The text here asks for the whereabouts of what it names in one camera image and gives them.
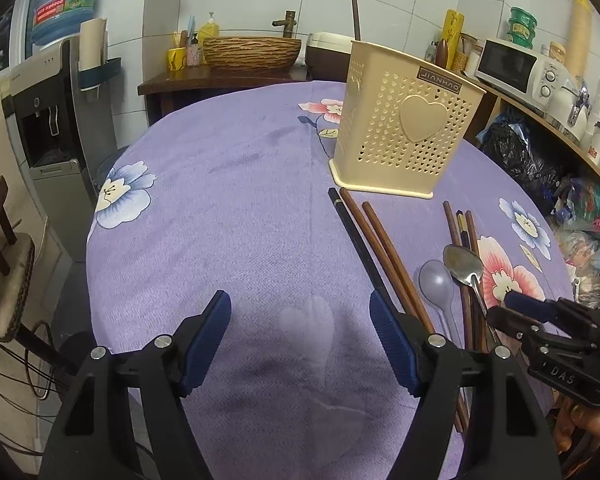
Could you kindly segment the right hand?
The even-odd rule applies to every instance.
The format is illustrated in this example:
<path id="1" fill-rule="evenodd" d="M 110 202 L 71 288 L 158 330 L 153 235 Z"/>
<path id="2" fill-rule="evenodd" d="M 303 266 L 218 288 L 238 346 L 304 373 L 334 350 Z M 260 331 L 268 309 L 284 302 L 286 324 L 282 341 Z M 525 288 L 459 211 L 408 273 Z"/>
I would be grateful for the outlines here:
<path id="1" fill-rule="evenodd" d="M 572 436 L 582 429 L 600 439 L 600 408 L 589 408 L 575 400 L 565 398 L 560 407 L 554 428 L 554 443 L 558 454 L 571 448 Z"/>

